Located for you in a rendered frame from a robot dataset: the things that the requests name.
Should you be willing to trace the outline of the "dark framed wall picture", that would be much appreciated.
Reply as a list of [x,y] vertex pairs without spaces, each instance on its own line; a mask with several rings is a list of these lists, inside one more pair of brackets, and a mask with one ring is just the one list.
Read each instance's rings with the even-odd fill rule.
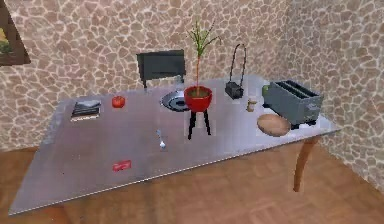
[[0,67],[30,64],[31,60],[4,0],[0,0]]

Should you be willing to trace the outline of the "grey toaster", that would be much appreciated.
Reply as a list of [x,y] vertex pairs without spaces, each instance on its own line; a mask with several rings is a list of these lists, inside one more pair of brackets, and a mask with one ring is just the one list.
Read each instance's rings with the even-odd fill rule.
[[323,102],[320,93],[292,80],[270,82],[263,98],[263,107],[285,118],[291,129],[298,129],[301,124],[315,125]]

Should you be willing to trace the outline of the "silver spoon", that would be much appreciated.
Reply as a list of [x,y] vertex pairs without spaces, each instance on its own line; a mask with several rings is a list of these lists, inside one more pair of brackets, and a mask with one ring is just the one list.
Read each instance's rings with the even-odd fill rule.
[[157,134],[157,136],[158,136],[158,138],[159,138],[159,141],[160,141],[159,146],[160,146],[162,149],[165,149],[166,144],[165,144],[165,142],[164,142],[164,140],[163,140],[163,138],[162,138],[162,134],[161,134],[160,129],[157,129],[157,130],[156,130],[156,134]]

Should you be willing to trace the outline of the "red pot house plant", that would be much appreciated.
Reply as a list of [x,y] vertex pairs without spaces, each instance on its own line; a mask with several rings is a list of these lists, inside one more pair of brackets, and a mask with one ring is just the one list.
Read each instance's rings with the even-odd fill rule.
[[206,48],[216,40],[221,41],[221,37],[219,35],[216,35],[212,38],[209,37],[213,28],[214,25],[211,25],[209,29],[202,29],[200,23],[196,21],[192,30],[188,32],[189,37],[192,39],[195,45],[197,55],[196,84],[194,86],[187,87],[184,90],[185,103],[190,110],[190,120],[187,135],[188,139],[191,139],[192,137],[193,128],[196,126],[198,113],[203,113],[207,134],[211,134],[208,108],[211,104],[213,93],[210,88],[199,84],[199,67],[201,58]]

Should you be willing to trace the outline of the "red flat card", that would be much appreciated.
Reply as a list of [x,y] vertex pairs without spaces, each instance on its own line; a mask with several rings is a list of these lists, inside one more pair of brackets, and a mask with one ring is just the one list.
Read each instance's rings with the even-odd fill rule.
[[112,170],[114,172],[122,171],[125,169],[130,169],[131,168],[131,161],[130,160],[124,160],[124,161],[119,161],[113,164]]

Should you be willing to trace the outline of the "dark grey chair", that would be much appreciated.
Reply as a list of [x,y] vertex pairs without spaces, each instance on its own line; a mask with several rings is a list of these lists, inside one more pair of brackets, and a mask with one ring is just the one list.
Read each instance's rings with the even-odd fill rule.
[[138,53],[136,57],[144,88],[147,88],[148,80],[166,77],[179,76],[184,82],[186,68],[183,49]]

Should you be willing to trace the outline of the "round brown bread loaf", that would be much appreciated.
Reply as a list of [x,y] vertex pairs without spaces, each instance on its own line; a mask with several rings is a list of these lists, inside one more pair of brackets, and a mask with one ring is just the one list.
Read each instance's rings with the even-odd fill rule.
[[291,130],[291,124],[276,114],[263,114],[257,119],[258,128],[272,137],[281,137]]

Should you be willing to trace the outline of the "grey metal table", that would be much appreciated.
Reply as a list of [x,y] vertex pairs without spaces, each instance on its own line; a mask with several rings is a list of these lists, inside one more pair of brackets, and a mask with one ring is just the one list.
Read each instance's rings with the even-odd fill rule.
[[[204,115],[197,117],[191,139],[187,138],[187,112],[174,112],[160,104],[173,86],[125,92],[126,103],[116,109],[109,95],[100,95],[96,119],[72,122],[75,100],[61,102],[52,117],[45,139],[24,176],[9,209],[16,215],[75,198],[112,190],[132,183],[204,166],[221,160],[266,150],[337,131],[337,126],[319,117],[313,126],[301,125],[282,137],[264,134],[257,126],[267,113],[261,103],[266,80],[248,75],[244,96],[231,99],[224,91],[225,79],[204,81],[213,92],[208,109],[211,134]],[[257,102],[248,112],[247,102]],[[166,144],[159,146],[156,130]],[[114,172],[114,163],[131,161],[131,168]]]

